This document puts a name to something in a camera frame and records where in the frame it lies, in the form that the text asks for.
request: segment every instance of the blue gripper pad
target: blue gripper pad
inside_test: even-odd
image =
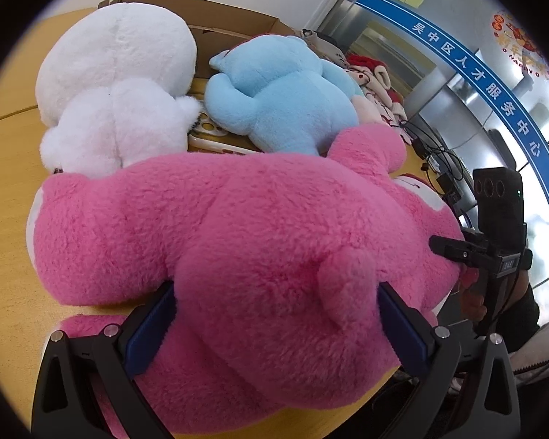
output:
[[[165,290],[126,343],[124,370],[129,378],[141,375],[149,367],[176,315],[177,302],[171,282],[170,288]]]
[[[388,282],[378,286],[378,308],[382,330],[403,369],[411,376],[425,378],[429,374],[429,357],[434,348],[429,323],[419,311],[408,307]]]

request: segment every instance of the light blue plush toy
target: light blue plush toy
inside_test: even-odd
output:
[[[350,102],[362,91],[340,67],[295,36],[258,36],[209,60],[205,107],[226,130],[262,151],[317,155],[358,125]]]

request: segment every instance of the pink plush toy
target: pink plush toy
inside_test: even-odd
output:
[[[327,158],[175,154],[113,175],[57,174],[29,251],[61,303],[110,304],[174,280],[177,317],[137,383],[173,432],[238,428],[284,406],[335,408],[398,364],[376,303],[388,281],[427,318],[460,268],[432,234],[457,220],[414,177],[387,125],[340,133]],[[70,336],[117,316],[77,316]],[[112,430],[120,425],[104,407]]]

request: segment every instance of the power adapter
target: power adapter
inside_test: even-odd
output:
[[[425,146],[425,143],[423,143],[423,140],[419,139],[419,137],[417,137],[416,139],[413,140],[413,142],[411,142],[411,147],[413,147],[413,150],[415,151],[417,156],[421,158],[421,160],[426,160],[429,158],[429,156],[431,156],[431,152]]]

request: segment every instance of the blue sign band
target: blue sign band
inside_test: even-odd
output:
[[[504,122],[523,150],[549,203],[549,145],[512,91],[474,53],[425,18],[389,0],[357,0],[421,41],[467,80]]]

